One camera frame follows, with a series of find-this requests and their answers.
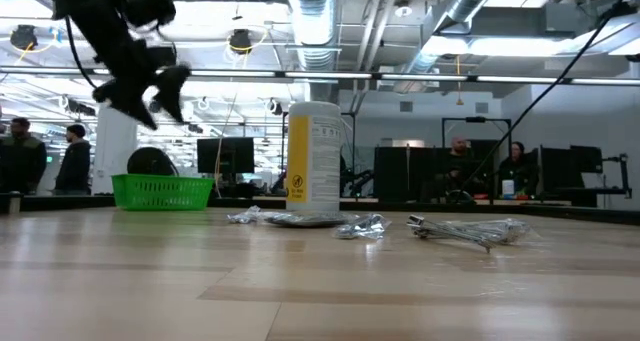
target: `person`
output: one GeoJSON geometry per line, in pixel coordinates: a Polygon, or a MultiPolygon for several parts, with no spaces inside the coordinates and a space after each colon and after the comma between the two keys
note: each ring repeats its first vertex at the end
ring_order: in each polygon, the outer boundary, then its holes
{"type": "MultiPolygon", "coordinates": [[[[468,150],[468,142],[462,137],[454,137],[451,141],[451,151],[445,160],[446,191],[459,190],[474,171],[473,159],[468,150]]],[[[484,183],[477,177],[469,182],[465,191],[469,194],[486,191],[484,183]]]]}
{"type": "Polygon", "coordinates": [[[91,144],[84,139],[82,125],[67,127],[67,142],[60,172],[56,178],[56,195],[86,195],[89,190],[89,165],[91,144]]]}
{"type": "Polygon", "coordinates": [[[524,153],[521,142],[511,144],[511,156],[500,163],[498,174],[500,184],[503,180],[513,180],[517,195],[535,195],[538,186],[538,163],[524,153]]]}
{"type": "Polygon", "coordinates": [[[33,194],[47,167],[47,148],[31,136],[24,117],[11,120],[11,136],[0,139],[0,190],[33,194]]]}

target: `plastic bag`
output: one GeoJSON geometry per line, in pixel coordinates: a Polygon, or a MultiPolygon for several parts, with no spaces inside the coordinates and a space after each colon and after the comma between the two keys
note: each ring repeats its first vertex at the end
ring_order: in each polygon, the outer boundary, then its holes
{"type": "Polygon", "coordinates": [[[251,206],[245,212],[241,212],[236,215],[227,215],[230,223],[248,224],[252,222],[258,222],[260,217],[260,207],[251,206]]]}
{"type": "Polygon", "coordinates": [[[531,231],[526,222],[516,219],[432,222],[412,215],[409,220],[407,225],[420,238],[453,238],[472,242],[484,247],[487,253],[498,244],[513,244],[531,231]]]}
{"type": "Polygon", "coordinates": [[[247,211],[228,215],[230,223],[248,224],[252,222],[268,222],[287,227],[333,227],[349,223],[358,215],[346,212],[274,212],[262,211],[258,206],[252,206],[247,211]]]}
{"type": "Polygon", "coordinates": [[[366,237],[377,240],[382,238],[382,234],[390,224],[391,221],[382,215],[369,214],[336,228],[333,232],[333,237],[345,240],[366,237]]]}

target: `desk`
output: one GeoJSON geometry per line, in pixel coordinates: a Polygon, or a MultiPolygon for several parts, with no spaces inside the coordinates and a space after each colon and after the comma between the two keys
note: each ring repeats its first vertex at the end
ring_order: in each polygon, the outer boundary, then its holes
{"type": "MultiPolygon", "coordinates": [[[[490,205],[489,200],[475,200],[477,205],[490,205]]],[[[518,206],[518,205],[537,205],[537,206],[571,206],[571,201],[537,201],[537,200],[493,200],[494,205],[500,206],[518,206]]]]}
{"type": "Polygon", "coordinates": [[[487,255],[412,237],[406,213],[376,242],[240,211],[0,218],[2,340],[640,339],[637,227],[511,216],[541,239],[487,255]]]}

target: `black jacket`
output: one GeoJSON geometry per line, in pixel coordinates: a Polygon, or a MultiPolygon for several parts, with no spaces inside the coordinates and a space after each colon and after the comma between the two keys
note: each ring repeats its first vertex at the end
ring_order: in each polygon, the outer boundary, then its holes
{"type": "Polygon", "coordinates": [[[2,191],[35,191],[47,167],[47,148],[35,137],[0,139],[2,191]]]}
{"type": "Polygon", "coordinates": [[[538,165],[529,160],[529,155],[522,155],[518,162],[510,157],[500,163],[500,183],[502,180],[513,180],[516,193],[535,195],[538,186],[538,165]]]}
{"type": "Polygon", "coordinates": [[[89,188],[89,164],[91,144],[80,141],[69,145],[64,153],[56,190],[87,190],[89,188]]]}

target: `green plastic basket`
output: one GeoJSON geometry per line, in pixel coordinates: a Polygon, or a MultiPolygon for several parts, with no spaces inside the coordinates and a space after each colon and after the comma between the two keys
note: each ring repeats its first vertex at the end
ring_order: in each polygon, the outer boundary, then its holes
{"type": "Polygon", "coordinates": [[[130,211],[202,210],[213,179],[154,175],[111,177],[116,206],[130,211]]]}

